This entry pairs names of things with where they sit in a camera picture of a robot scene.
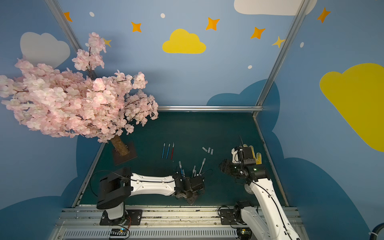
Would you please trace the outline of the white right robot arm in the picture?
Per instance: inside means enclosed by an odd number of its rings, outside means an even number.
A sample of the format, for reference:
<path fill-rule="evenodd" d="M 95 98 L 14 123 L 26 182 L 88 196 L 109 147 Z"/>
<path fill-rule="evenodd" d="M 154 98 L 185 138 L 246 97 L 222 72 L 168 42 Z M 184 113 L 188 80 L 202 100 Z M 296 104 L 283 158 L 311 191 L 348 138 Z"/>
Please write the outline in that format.
<path fill-rule="evenodd" d="M 231 154 L 230 160 L 220 163 L 220 170 L 236 180 L 244 180 L 245 188 L 257 198 L 259 206 L 248 201 L 238 202 L 234 206 L 234 220 L 230 223 L 248 226 L 258 240 L 299 240 L 299 234 L 276 197 L 261 154 L 246 145 L 233 148 Z"/>

